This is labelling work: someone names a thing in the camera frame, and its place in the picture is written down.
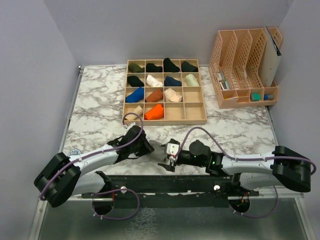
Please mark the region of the grey underwear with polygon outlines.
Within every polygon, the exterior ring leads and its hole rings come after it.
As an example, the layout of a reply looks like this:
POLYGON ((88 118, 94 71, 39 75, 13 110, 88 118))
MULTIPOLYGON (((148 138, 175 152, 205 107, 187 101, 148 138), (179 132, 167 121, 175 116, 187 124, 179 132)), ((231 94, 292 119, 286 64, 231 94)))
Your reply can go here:
POLYGON ((149 143, 154 149, 154 151, 149 154, 149 158, 153 162, 163 163, 167 156, 165 153, 165 145, 156 140, 150 140, 149 143))

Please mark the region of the beige boxer underwear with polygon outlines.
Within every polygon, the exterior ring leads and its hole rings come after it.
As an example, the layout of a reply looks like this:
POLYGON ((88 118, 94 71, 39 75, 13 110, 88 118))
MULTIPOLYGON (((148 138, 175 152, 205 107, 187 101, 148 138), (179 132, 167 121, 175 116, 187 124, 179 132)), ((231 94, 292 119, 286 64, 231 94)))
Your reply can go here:
POLYGON ((164 91, 164 97, 166 102, 171 102, 171 103, 179 103, 182 101, 182 98, 183 98, 182 95, 177 93, 172 88, 168 88, 167 90, 164 91))

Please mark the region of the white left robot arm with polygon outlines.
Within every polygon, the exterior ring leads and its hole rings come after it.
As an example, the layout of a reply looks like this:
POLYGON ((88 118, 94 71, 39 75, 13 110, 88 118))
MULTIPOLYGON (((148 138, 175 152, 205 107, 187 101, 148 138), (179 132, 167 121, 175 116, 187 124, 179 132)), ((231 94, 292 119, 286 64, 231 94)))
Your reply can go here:
POLYGON ((40 198, 56 208, 71 196, 95 193, 106 197, 111 190, 107 177, 97 170, 154 152, 145 131, 134 125, 126 134, 107 142, 103 147, 80 155, 67 156, 59 152, 35 178, 33 184, 40 192, 40 198))

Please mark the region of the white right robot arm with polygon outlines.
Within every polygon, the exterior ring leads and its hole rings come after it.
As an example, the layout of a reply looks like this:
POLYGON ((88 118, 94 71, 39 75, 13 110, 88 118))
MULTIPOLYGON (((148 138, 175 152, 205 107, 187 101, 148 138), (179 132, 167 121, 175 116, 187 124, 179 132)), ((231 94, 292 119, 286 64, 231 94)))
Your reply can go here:
POLYGON ((188 150, 182 150, 178 141, 171 139, 162 145, 165 154, 161 164, 174 172, 177 165, 201 167, 214 177, 231 177, 229 189, 240 196, 256 188, 283 186, 300 193, 311 191, 311 163, 302 155, 284 146, 264 154, 227 156, 211 151, 199 140, 188 150))

